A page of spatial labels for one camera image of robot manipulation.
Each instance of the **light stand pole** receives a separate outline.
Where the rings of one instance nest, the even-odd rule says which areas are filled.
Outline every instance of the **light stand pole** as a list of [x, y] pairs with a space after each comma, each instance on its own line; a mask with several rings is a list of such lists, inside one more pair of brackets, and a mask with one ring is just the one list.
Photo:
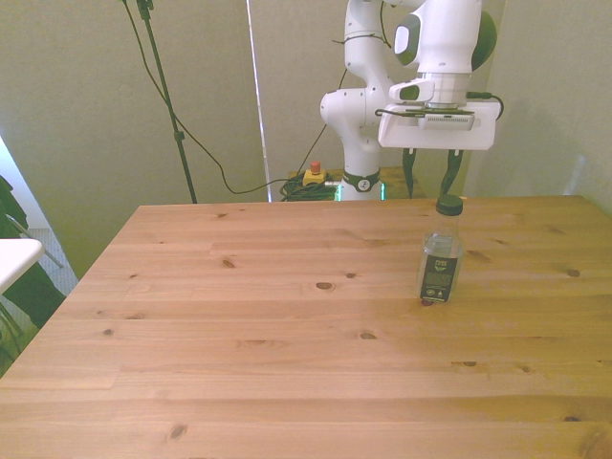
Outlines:
[[179, 127], [176, 122], [176, 115], [174, 114], [174, 110], [172, 109], [172, 102], [170, 101], [170, 94], [168, 93], [168, 87], [165, 84], [164, 78], [164, 70], [162, 69], [162, 62], [160, 61], [160, 55], [157, 52], [157, 45], [155, 44], [155, 37], [153, 36], [153, 31], [151, 30], [151, 15], [149, 14], [149, 10], [153, 10], [153, 0], [136, 0], [138, 4], [138, 10], [141, 14], [141, 18], [144, 21], [144, 25], [146, 26], [146, 31], [149, 34], [149, 40], [151, 41], [151, 48], [153, 49], [153, 55], [155, 56], [155, 63], [157, 64], [157, 70], [160, 74], [160, 82], [162, 83], [162, 89], [164, 90], [164, 99], [165, 104], [168, 107], [168, 112], [170, 113], [170, 119], [172, 120], [172, 127], [174, 128], [174, 140], [176, 141], [179, 147], [179, 154], [181, 155], [181, 162], [183, 163], [183, 170], [185, 171], [185, 177], [187, 180], [187, 186], [189, 187], [189, 194], [191, 195], [191, 201], [193, 204], [198, 204], [197, 198], [195, 196], [195, 189], [193, 188], [193, 182], [191, 181], [191, 174], [189, 173], [189, 165], [187, 164], [187, 159], [185, 155], [185, 148], [183, 147], [183, 140], [185, 139], [185, 133], [179, 130]]

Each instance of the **white wall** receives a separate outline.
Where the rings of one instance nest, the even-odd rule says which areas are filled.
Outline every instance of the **white wall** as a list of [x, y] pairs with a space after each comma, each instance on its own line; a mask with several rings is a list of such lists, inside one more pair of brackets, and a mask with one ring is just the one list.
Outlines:
[[609, 0], [509, 0], [489, 85], [506, 114], [468, 195], [581, 194], [612, 214], [610, 31]]
[[26, 184], [17, 164], [12, 160], [9, 149], [0, 138], [0, 175], [12, 186], [12, 195], [24, 209], [28, 216], [30, 228], [49, 229], [49, 222], [42, 213], [40, 206], [34, 199], [30, 188]]
[[[262, 185], [245, 0], [154, 4], [175, 110], [235, 188]], [[0, 135], [81, 276], [137, 206], [190, 202], [167, 109], [121, 2], [0, 0], [0, 17]], [[200, 202], [266, 199], [225, 191], [193, 142], [186, 155]]]

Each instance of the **floor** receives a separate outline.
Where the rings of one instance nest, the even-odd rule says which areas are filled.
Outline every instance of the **floor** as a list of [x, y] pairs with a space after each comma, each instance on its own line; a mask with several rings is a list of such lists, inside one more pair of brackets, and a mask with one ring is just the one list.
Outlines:
[[[40, 265], [47, 272], [57, 289], [68, 295], [77, 285], [78, 280], [53, 232], [50, 229], [29, 229], [29, 232], [64, 265], [63, 268], [58, 267], [47, 255], [43, 255], [39, 260]], [[28, 316], [3, 296], [0, 296], [0, 303], [7, 308], [18, 327], [18, 329], [14, 329], [6, 320], [0, 320], [0, 332], [2, 332], [2, 342], [0, 344], [1, 377], [9, 369], [12, 361], [36, 336], [38, 329], [32, 325]]]

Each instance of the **plastic bottle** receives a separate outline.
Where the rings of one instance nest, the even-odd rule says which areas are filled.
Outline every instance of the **plastic bottle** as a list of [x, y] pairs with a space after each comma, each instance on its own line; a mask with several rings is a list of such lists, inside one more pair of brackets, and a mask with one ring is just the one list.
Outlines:
[[417, 289], [423, 301], [446, 302], [457, 284], [463, 258], [458, 229], [463, 201], [459, 196], [445, 194], [438, 199], [436, 210], [438, 224], [425, 236]]

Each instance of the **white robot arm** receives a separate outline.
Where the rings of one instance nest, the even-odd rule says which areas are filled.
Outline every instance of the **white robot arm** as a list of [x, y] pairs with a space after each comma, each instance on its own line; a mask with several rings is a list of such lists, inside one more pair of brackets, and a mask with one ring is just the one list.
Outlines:
[[[381, 199], [381, 145], [488, 149], [499, 112], [496, 103], [466, 101], [482, 0], [385, 0], [420, 7], [398, 28], [394, 47], [406, 67], [419, 66], [419, 77], [395, 86], [383, 63], [382, 2], [349, 0], [346, 13], [345, 65], [366, 87], [328, 93], [321, 103], [323, 119], [344, 147], [340, 186], [348, 200]], [[377, 139], [361, 132], [378, 125]]]

